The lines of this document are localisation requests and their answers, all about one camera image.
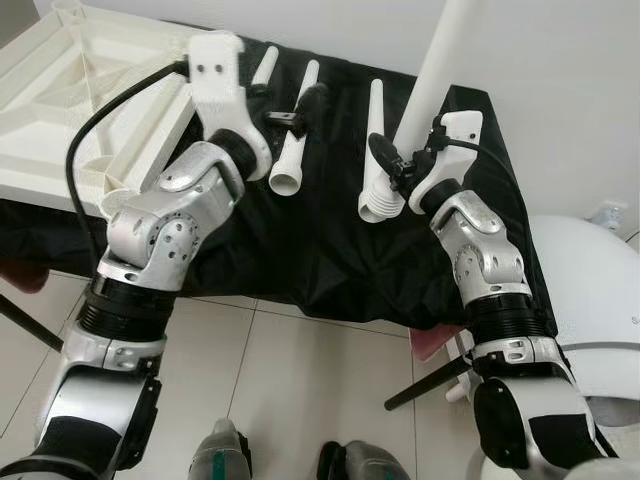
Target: white tube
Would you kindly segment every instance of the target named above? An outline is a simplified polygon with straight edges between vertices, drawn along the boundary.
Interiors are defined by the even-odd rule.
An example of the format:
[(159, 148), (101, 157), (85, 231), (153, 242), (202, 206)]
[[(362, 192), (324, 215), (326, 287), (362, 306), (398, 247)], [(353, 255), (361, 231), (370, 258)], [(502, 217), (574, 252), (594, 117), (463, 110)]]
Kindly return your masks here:
[[(440, 112), (454, 79), (461, 46), (482, 0), (447, 0), (431, 45), (413, 86), (393, 144), (402, 158), (411, 158), (421, 150)], [(378, 216), (391, 218), (400, 214), (404, 199), (391, 191), (386, 173), (382, 172), (369, 195), (369, 209)]]
[(267, 48), (267, 51), (262, 57), (262, 61), (256, 70), (256, 73), (253, 75), (253, 80), (251, 80), (251, 85), (269, 85), (269, 79), (271, 78), (271, 74), (273, 73), (273, 69), (276, 66), (276, 61), (278, 60), (278, 55), (280, 52), (274, 46)]
[(381, 173), (382, 167), (376, 162), (369, 148), (369, 135), (379, 133), (384, 135), (384, 93), (382, 80), (375, 79), (371, 82), (369, 94), (369, 120), (367, 122), (367, 138), (365, 139), (366, 153), (364, 155), (364, 177), (362, 180), (362, 192), (358, 197), (358, 214), (365, 222), (378, 223), (384, 217), (376, 215), (369, 208), (369, 195), (373, 188), (373, 182)]
[[(316, 60), (311, 60), (307, 64), (307, 70), (304, 72), (298, 100), (304, 95), (307, 88), (313, 86), (318, 81), (318, 71), (320, 64)], [(278, 195), (289, 197), (300, 190), (302, 183), (302, 154), (304, 153), (304, 145), (307, 136), (297, 139), (291, 132), (287, 132), (287, 136), (282, 146), (280, 158), (273, 164), (271, 175), (269, 176), (269, 185)]]

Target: white plastic tray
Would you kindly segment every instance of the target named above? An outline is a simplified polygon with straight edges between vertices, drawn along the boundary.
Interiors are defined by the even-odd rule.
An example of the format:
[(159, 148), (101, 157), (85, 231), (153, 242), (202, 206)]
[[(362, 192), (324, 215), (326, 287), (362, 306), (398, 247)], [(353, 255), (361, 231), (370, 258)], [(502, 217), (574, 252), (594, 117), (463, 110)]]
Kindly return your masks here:
[[(72, 210), (69, 143), (106, 102), (180, 59), (197, 29), (80, 5), (54, 11), (0, 50), (0, 198)], [(76, 180), (87, 213), (146, 189), (194, 113), (172, 74), (107, 117), (82, 143)]]

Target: white pvc pipe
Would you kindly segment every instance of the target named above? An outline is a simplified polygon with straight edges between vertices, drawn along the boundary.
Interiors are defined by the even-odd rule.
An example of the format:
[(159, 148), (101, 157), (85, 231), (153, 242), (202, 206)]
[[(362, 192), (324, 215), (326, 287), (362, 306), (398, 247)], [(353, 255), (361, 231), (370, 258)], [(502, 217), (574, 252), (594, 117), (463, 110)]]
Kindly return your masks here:
[(365, 222), (378, 223), (384, 220), (384, 217), (376, 215), (369, 208), (369, 196), (373, 188), (374, 180), (384, 174), (382, 167), (376, 162), (369, 148), (369, 135), (379, 133), (384, 135), (384, 93), (382, 80), (375, 79), (371, 82), (371, 91), (369, 94), (369, 120), (367, 122), (367, 139), (366, 151), (364, 155), (364, 177), (362, 180), (362, 192), (358, 197), (358, 214)]
[(269, 79), (271, 78), (271, 74), (273, 73), (273, 69), (276, 66), (276, 61), (278, 60), (278, 55), (280, 52), (274, 46), (267, 48), (267, 51), (262, 57), (262, 61), (256, 70), (256, 73), (253, 75), (253, 80), (251, 80), (251, 85), (269, 85)]
[[(424, 148), (433, 119), (453, 83), (466, 33), (482, 3), (483, 0), (447, 0), (393, 140), (402, 158), (409, 159), (413, 152)], [(373, 214), (385, 218), (399, 215), (405, 201), (391, 191), (386, 173), (382, 172), (373, 185), (369, 195)]]
[[(320, 64), (316, 60), (311, 60), (307, 64), (307, 70), (304, 72), (304, 78), (298, 93), (298, 100), (304, 95), (307, 88), (316, 84), (319, 70)], [(280, 158), (273, 164), (271, 175), (269, 176), (271, 190), (278, 195), (289, 197), (300, 190), (300, 184), (302, 183), (302, 155), (306, 140), (306, 135), (298, 140), (293, 133), (287, 132)]]

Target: black tablecloth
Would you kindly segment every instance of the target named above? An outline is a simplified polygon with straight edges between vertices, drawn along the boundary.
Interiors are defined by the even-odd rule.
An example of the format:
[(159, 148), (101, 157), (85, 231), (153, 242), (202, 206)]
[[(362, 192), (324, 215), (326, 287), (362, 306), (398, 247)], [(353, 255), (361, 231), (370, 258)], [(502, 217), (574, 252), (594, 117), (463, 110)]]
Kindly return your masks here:
[[(241, 82), (249, 85), (268, 45), (245, 40), (245, 46)], [(405, 208), (395, 219), (368, 224), (357, 213), (370, 82), (384, 82), (385, 129), (392, 137), (415, 78), (278, 47), (270, 95), (248, 101), (274, 158), (283, 133), (266, 128), (262, 113), (291, 110), (312, 58), (320, 62), (319, 81), (329, 88), (324, 121), (307, 138), (302, 188), (285, 198), (271, 192), (266, 178), (248, 184), (232, 218), (204, 242), (194, 259), (183, 295), (252, 295), (295, 303), (308, 315), (354, 322), (383, 318), (419, 329), (464, 322), (449, 258), (429, 231), (427, 219)], [(487, 93), (452, 87), (443, 112), (457, 110), (483, 113), (482, 145), (511, 168)], [(201, 134), (194, 117), (172, 158)], [(479, 154), (465, 186), (503, 218), (510, 240), (523, 251), (517, 193), (504, 173)], [(92, 224), (104, 246), (104, 221), (95, 219)], [(0, 257), (92, 274), (87, 243), (72, 213), (9, 200), (0, 201)], [(549, 311), (537, 260), (527, 265), (529, 278), (532, 267), (538, 307)], [(553, 321), (549, 329), (554, 332)]]

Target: wall outlet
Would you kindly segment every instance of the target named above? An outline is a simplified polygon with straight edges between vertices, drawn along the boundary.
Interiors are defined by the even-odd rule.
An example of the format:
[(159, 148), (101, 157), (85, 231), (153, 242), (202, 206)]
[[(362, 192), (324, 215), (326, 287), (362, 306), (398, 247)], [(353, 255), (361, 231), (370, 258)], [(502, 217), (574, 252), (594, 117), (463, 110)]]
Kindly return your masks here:
[(612, 233), (616, 233), (622, 226), (624, 212), (627, 208), (629, 208), (629, 205), (626, 203), (604, 200), (598, 209), (593, 212), (589, 221), (606, 228)]

